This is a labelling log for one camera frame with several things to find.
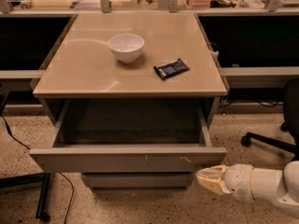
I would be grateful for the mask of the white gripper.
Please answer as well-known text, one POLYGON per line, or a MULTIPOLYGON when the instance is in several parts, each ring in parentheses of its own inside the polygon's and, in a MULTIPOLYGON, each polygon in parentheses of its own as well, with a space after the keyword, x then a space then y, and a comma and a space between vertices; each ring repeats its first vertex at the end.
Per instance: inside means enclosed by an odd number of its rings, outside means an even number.
POLYGON ((240 202, 252 202, 250 179, 253 167, 236 164, 231 167, 217 165, 196 172, 197 182, 204 188, 219 194, 231 194, 240 202))

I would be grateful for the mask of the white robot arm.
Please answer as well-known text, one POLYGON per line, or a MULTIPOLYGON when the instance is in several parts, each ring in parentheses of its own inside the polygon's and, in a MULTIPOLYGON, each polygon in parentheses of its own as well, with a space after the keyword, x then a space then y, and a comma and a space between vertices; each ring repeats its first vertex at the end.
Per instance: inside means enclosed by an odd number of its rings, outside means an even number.
POLYGON ((242 202, 265 201, 280 212, 299 218, 299 161, 283 170, 256 168, 249 164, 218 165, 195 174, 210 191, 232 195, 242 202))

